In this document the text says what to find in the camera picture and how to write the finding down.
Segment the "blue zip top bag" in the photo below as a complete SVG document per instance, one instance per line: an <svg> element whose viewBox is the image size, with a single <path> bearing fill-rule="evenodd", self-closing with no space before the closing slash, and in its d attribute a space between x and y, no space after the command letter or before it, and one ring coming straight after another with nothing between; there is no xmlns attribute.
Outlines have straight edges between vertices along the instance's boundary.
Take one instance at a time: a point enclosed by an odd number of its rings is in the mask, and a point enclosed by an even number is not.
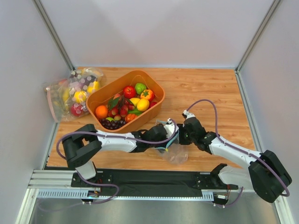
<svg viewBox="0 0 299 224"><path fill-rule="evenodd" d="M156 120L155 125L164 125L165 123L166 121ZM188 159L188 150L179 143L179 132L174 138L154 149L164 160L171 164L182 164Z"/></svg>

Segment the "fake orange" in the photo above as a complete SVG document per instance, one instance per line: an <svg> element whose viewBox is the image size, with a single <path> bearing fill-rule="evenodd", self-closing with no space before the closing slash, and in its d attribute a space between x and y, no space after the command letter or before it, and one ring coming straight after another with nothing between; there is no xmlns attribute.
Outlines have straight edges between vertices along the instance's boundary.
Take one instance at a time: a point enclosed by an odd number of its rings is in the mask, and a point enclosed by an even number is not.
<svg viewBox="0 0 299 224"><path fill-rule="evenodd" d="M105 105L100 105L95 110L95 115L97 119L105 119L108 117L108 108Z"/></svg>

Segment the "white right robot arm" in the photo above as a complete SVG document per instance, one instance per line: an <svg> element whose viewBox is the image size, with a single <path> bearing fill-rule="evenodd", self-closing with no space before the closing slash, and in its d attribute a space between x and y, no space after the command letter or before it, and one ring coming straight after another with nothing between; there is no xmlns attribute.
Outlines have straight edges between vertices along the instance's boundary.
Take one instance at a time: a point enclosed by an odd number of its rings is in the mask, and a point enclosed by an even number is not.
<svg viewBox="0 0 299 224"><path fill-rule="evenodd" d="M233 144L215 132L207 132L194 114L184 115L179 125L181 145L194 144L199 150L223 157L237 165L218 166L217 175L224 184L253 189L263 200L272 203L279 196L289 196L292 178L270 150L263 153Z"/></svg>

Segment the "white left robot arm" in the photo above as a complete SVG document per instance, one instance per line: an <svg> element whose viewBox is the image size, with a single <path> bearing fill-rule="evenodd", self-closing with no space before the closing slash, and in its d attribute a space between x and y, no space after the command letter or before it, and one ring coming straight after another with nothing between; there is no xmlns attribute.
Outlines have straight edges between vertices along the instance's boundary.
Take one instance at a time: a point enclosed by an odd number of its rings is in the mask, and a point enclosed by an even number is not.
<svg viewBox="0 0 299 224"><path fill-rule="evenodd" d="M149 130L130 133L107 133L88 124L61 138L67 165L75 169L86 180L96 176L96 168L91 159L99 151L123 151L142 153L152 147L166 148L166 144L176 133L173 124L158 124Z"/></svg>

